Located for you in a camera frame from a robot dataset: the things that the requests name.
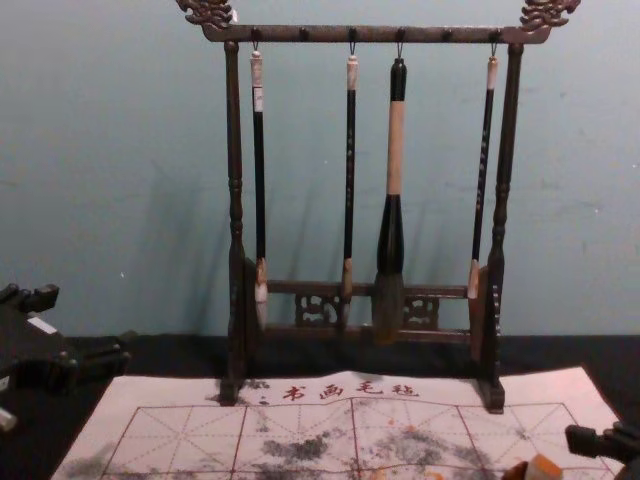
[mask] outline ink stain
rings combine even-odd
[[[329,432],[323,432],[304,442],[280,443],[268,440],[262,446],[262,453],[272,457],[285,458],[291,463],[316,460],[328,450],[329,445],[325,441],[328,437]]]
[[[529,434],[527,433],[527,431],[523,428],[518,428],[516,429],[516,435],[518,435],[518,438],[520,440],[529,440]]]
[[[109,457],[115,447],[116,444],[112,442],[102,447],[91,457],[74,460],[64,468],[64,475],[68,480],[100,477],[109,463]]]
[[[261,388],[271,388],[264,380],[250,379],[245,382],[245,386],[251,390],[260,390]]]
[[[403,463],[433,465],[442,459],[446,446],[437,438],[421,432],[405,431],[394,445],[396,456]]]

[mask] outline hook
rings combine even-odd
[[[402,47],[404,46],[405,29],[399,28],[396,33],[396,45],[398,46],[398,58],[402,58]]]
[[[358,31],[351,27],[349,29],[349,51],[351,55],[356,54],[356,39],[358,38]]]
[[[260,44],[260,37],[261,37],[261,33],[260,30],[257,29],[256,27],[253,27],[251,29],[251,41],[253,42],[253,49],[254,50],[258,50],[258,45]]]

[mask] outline brush handle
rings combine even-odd
[[[346,327],[353,295],[352,250],[353,250],[353,205],[356,162],[356,89],[358,86],[358,58],[351,55],[347,60],[347,172],[345,186],[344,216],[344,262],[342,264],[342,309],[339,329]]]
[[[256,174],[256,249],[257,257],[266,256],[265,239],[265,195],[264,195],[264,133],[262,112],[264,89],[262,86],[262,55],[251,54],[251,85],[253,93],[253,148]]]
[[[391,105],[389,107],[389,147],[387,158],[387,197],[380,238],[378,239],[378,273],[402,273],[404,237],[402,231],[402,160],[404,150],[404,97],[407,67],[397,58],[391,67]]]
[[[344,258],[351,258],[353,244],[353,205],[356,162],[356,87],[358,82],[358,58],[347,60],[347,182],[344,220]]]
[[[498,73],[498,59],[492,56],[487,67],[487,95],[484,104],[484,122],[482,125],[482,144],[480,147],[480,168],[478,172],[478,192],[476,195],[476,215],[473,224],[473,248],[469,272],[467,296],[476,298],[478,294],[478,270],[480,260],[480,242],[482,240],[482,217],[484,196],[487,185],[487,166],[489,162],[489,142],[491,140],[491,119],[493,117],[493,97]]]

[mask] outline beige brush handle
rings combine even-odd
[[[351,55],[347,60],[347,90],[356,90],[358,86],[358,57]]]
[[[391,102],[389,108],[389,151],[387,193],[402,193],[402,160],[404,156],[404,101]]]
[[[495,90],[496,78],[498,77],[498,59],[496,57],[489,58],[487,67],[487,90]]]
[[[251,54],[251,85],[253,86],[253,110],[264,110],[264,92],[262,89],[262,55],[254,50]]]

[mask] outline wooden post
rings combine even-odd
[[[231,248],[229,249],[229,334],[227,378],[220,386],[220,404],[233,405],[244,381],[246,362],[246,313],[244,247],[242,245],[242,145],[240,130],[240,91],[238,86],[238,44],[225,42],[227,71],[227,155],[231,203]]]
[[[493,214],[491,252],[487,260],[488,281],[479,380],[485,405],[493,413],[501,413],[504,407],[504,388],[500,384],[499,377],[500,307],[504,280],[504,251],[502,247],[507,223],[507,200],[511,186],[516,119],[518,115],[518,93],[520,89],[520,66],[523,52],[523,45],[509,45],[509,66],[507,69],[507,86],[504,97],[502,135],[500,138],[496,179],[496,208]]]

